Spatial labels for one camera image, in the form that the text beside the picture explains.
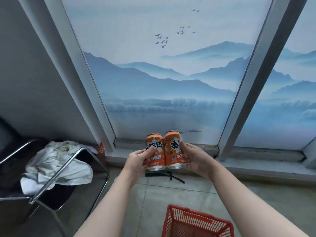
white garment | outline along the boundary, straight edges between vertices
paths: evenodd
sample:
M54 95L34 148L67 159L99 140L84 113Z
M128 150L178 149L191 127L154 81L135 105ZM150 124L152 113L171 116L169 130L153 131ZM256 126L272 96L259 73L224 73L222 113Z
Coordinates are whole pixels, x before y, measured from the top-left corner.
M22 177L20 181L23 193L37 193L80 148L81 146L73 141L51 141L44 149L38 151L26 165L25 177ZM92 168L87 163L74 159L49 186L48 190L52 189L55 184L88 184L91 183L92 177Z

flock of birds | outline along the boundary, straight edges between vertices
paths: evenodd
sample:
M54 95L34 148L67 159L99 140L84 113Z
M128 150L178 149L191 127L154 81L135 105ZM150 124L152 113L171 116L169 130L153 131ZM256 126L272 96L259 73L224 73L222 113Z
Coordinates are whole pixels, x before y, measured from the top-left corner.
M197 13L200 12L200 10L197 10L197 9L192 9L192 11L194 11L194 12L196 11ZM176 32L178 35L183 35L185 32L188 32L188 31L184 31L185 26L181 26L180 28L181 28L181 30L178 31L178 32ZM155 35L155 36L157 37L157 39L160 39L160 40L161 40L161 38L162 38L162 35L161 35L161 34L157 34L157 35ZM159 43L168 44L168 38L169 38L169 37L165 37L165 40L156 42L156 45L158 45Z

window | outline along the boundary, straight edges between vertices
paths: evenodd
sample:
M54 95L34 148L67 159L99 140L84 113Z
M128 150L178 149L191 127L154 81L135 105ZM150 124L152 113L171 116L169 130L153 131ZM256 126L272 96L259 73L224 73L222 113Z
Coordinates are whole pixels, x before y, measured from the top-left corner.
M217 145L272 0L62 0L115 135Z
M235 146L302 150L316 136L316 0L308 0Z

red plastic basket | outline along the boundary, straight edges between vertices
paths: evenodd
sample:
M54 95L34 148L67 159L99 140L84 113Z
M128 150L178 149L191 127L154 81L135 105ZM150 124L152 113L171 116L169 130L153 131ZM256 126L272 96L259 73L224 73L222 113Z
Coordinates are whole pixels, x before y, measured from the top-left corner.
M161 237L235 237L233 224L212 215L168 205Z

orange soda can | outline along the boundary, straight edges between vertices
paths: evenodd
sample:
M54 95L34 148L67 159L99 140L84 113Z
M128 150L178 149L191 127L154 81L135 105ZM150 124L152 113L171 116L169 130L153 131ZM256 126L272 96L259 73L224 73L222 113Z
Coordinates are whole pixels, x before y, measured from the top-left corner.
M179 146L181 140L182 137L178 131L168 131L165 133L166 165L169 169L186 167L186 156Z
M147 169L151 171L163 170L166 167L166 157L162 135L153 133L147 136L146 150L152 146L155 147L155 152L147 158Z

